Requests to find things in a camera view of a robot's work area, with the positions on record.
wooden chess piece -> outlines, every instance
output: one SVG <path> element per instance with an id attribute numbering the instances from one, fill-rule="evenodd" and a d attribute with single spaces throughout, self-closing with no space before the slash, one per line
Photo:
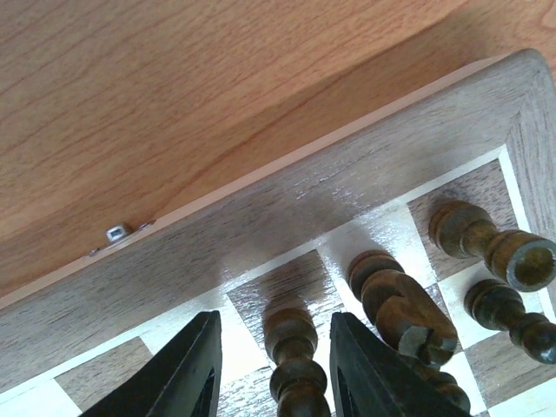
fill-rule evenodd
<path id="1" fill-rule="evenodd" d="M 452 358 L 458 342 L 453 323 L 388 252 L 358 255 L 348 268 L 347 282 L 390 347 L 430 367 Z"/>
<path id="2" fill-rule="evenodd" d="M 443 206 L 428 232 L 448 255 L 482 257 L 495 276 L 519 291 L 537 291 L 556 277 L 556 243 L 522 230 L 500 232 L 483 208 L 468 202 Z"/>
<path id="3" fill-rule="evenodd" d="M 483 328 L 509 330 L 512 343 L 533 359 L 556 363 L 556 325 L 542 314 L 526 313 L 521 296 L 505 282 L 478 282 L 469 289 L 464 303 Z"/>
<path id="4" fill-rule="evenodd" d="M 313 361 L 318 337 L 308 313 L 286 308 L 272 314 L 264 334 L 267 354 L 278 366 L 270 377 L 278 417 L 330 417 L 327 376 Z"/>
<path id="5" fill-rule="evenodd" d="M 471 410 L 471 401 L 451 374 L 427 367 L 421 361 L 414 358 L 402 355 L 400 355 L 400 357 L 422 380 L 431 384 L 437 391 L 446 396 L 461 410 L 469 413 L 469 410 Z"/>

chess piece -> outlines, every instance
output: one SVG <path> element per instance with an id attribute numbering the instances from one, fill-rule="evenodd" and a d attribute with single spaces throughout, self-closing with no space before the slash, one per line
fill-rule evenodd
<path id="1" fill-rule="evenodd" d="M 494 275 L 519 291 L 537 291 L 556 276 L 556 243 L 522 230 L 500 232 L 484 209 L 468 202 L 446 204 L 428 231 L 448 255 L 482 257 Z"/>
<path id="2" fill-rule="evenodd" d="M 264 327 L 268 357 L 278 366 L 270 377 L 278 417 L 330 417 L 327 376 L 313 361 L 318 338 L 310 316 L 286 308 L 270 315 Z"/>
<path id="3" fill-rule="evenodd" d="M 466 311 L 483 328 L 509 330 L 512 343 L 541 363 L 556 363 L 556 325 L 539 313 L 526 313 L 521 296 L 498 280 L 469 289 Z"/>
<path id="4" fill-rule="evenodd" d="M 430 367 L 452 358 L 458 342 L 453 323 L 388 252 L 358 255 L 348 268 L 347 282 L 390 347 Z"/>
<path id="5" fill-rule="evenodd" d="M 422 380 L 431 384 L 434 389 L 447 397 L 458 408 L 469 413 L 471 401 L 451 374 L 427 367 L 421 361 L 414 358 L 402 355 L 400 357 Z"/>

wooden table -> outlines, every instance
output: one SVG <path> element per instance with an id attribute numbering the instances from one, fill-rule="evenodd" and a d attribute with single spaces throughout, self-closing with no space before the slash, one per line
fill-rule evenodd
<path id="1" fill-rule="evenodd" d="M 472 61 L 556 2 L 0 2 L 0 295 Z"/>

wooden chess board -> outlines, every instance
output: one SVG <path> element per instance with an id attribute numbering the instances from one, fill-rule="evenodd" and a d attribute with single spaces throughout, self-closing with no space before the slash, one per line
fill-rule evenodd
<path id="1" fill-rule="evenodd" d="M 556 367 L 529 359 L 463 309 L 486 269 L 443 255 L 427 236 L 438 204 L 459 198 L 501 228 L 556 238 L 556 94 L 542 58 L 524 51 L 466 67 L 288 158 L 158 219 L 125 248 L 4 297 L 0 414 L 36 404 L 42 415 L 78 415 L 196 313 L 218 309 L 219 415 L 275 415 L 262 312 L 270 302 L 302 303 L 320 337 L 315 359 L 328 369 L 333 312 L 371 327 L 345 271 L 377 247 L 457 328 L 460 345 L 444 369 L 472 415 L 555 413 Z M 553 283 L 523 298 L 528 311 L 556 321 L 555 295 Z M 330 390 L 327 398 L 334 409 Z"/>

chess board border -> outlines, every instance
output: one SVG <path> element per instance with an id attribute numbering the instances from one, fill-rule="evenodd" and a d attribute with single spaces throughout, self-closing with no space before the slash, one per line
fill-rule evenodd
<path id="1" fill-rule="evenodd" d="M 289 163 L 304 159 L 286 168 L 281 166 L 284 161 L 267 167 L 267 175 L 260 181 L 206 208 L 200 207 L 207 201 L 195 202 L 184 208 L 190 215 L 168 225 L 159 222 L 159 229 L 150 230 L 149 236 L 73 275 L 58 276 L 55 281 L 64 279 L 29 298 L 17 301 L 17 295 L 4 297 L 2 324 L 8 330 L 10 345 L 3 362 L 12 364 L 4 369 L 15 374 L 18 363 L 29 363 L 22 377 L 32 378 L 213 288 L 217 282 L 207 280 L 207 276 L 217 276 L 223 269 L 228 274 L 231 271 L 232 278 L 242 276 L 372 207 L 426 192 L 423 187 L 428 182 L 452 175 L 453 167 L 482 164 L 498 157 L 503 149 L 512 162 L 530 229 L 554 238 L 555 198 L 547 191 L 556 183 L 552 163 L 556 145 L 550 133 L 556 131 L 555 101 L 546 62 L 531 50 L 445 77 L 405 102 L 325 136 L 290 158 Z M 404 110 L 399 108 L 401 103 L 407 106 Z M 253 178 L 244 179 L 244 184 Z M 248 256 L 248 262 L 241 265 L 214 262 L 219 255 L 226 260 L 230 248 L 246 248 L 251 239 L 280 245 L 266 248 L 258 257 Z M 181 259 L 177 264 L 163 261 L 178 255 Z M 240 257 L 241 253 L 232 255 Z M 184 271 L 189 272 L 186 280 Z M 128 294 L 120 301 L 118 297 L 129 288 L 130 281 L 139 283 L 136 298 Z M 152 281 L 160 281 L 166 292 L 145 285 Z M 103 294 L 96 293 L 95 288 L 101 288 Z M 115 298 L 99 299 L 107 296 L 107 288 L 114 289 Z M 60 295 L 65 295 L 65 304 L 60 304 Z M 151 302 L 149 297 L 158 300 Z M 144 304 L 136 305 L 136 299 Z M 102 308 L 106 302 L 111 311 Z M 29 305 L 36 308 L 35 313 Z M 52 309 L 56 310 L 53 315 L 38 316 Z M 83 311 L 92 321 L 100 321 L 96 328 L 83 322 Z M 71 334 L 71 341 L 62 341 L 51 331 L 55 321 Z M 48 330 L 50 337 L 40 337 L 40 328 Z M 36 349 L 25 353 L 23 344 L 33 337 Z M 56 356 L 53 352 L 60 349 L 63 353 Z M 26 360 L 26 355 L 36 357 L 37 352 L 50 361 Z M 3 389 L 18 382 L 8 381 Z"/>

